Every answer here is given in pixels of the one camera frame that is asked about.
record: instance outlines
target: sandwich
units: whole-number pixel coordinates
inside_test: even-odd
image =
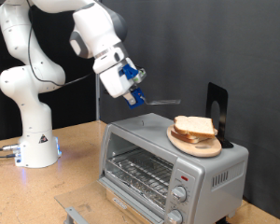
[[[215,138],[217,130],[213,121],[208,118],[178,116],[175,118],[171,136],[187,143],[199,143],[209,138]]]

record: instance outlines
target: red indicator light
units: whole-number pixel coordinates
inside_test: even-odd
[[[188,179],[187,179],[185,176],[181,176],[181,178],[182,178],[183,180],[188,181]]]

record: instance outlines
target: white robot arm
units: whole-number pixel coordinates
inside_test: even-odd
[[[23,134],[16,151],[17,166],[39,168],[58,160],[50,108],[39,102],[38,94],[55,91],[65,82],[64,70],[46,56],[34,33],[28,56],[29,4],[49,13],[75,10],[76,25],[70,38],[75,53],[83,58],[95,58],[93,70],[100,75],[111,96],[123,95],[130,108],[143,103],[143,93],[132,87],[140,83],[146,73],[135,68],[121,43],[127,31],[120,15],[94,0],[29,0],[29,4],[27,0],[0,0],[0,3],[3,3],[0,25],[7,49],[26,64],[8,69],[0,76],[2,92],[13,99],[21,111]]]
[[[76,25],[70,42],[75,53],[82,58],[95,58],[93,70],[111,96],[123,95],[130,108],[142,104],[143,93],[140,89],[130,92],[130,88],[140,83],[146,73],[136,69],[121,42],[127,34],[125,20],[96,1],[78,9],[73,17]]]

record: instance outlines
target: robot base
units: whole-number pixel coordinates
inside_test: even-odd
[[[54,164],[61,156],[58,138],[52,130],[42,133],[23,133],[19,139],[21,153],[15,158],[16,166],[42,168]]]

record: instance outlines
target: oven knob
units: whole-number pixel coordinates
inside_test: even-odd
[[[187,193],[183,187],[176,187],[171,190],[171,195],[178,200],[179,203],[182,203],[186,200]]]
[[[183,221],[183,217],[181,216],[180,212],[177,210],[171,211],[168,215],[168,221],[172,224],[180,224]]]

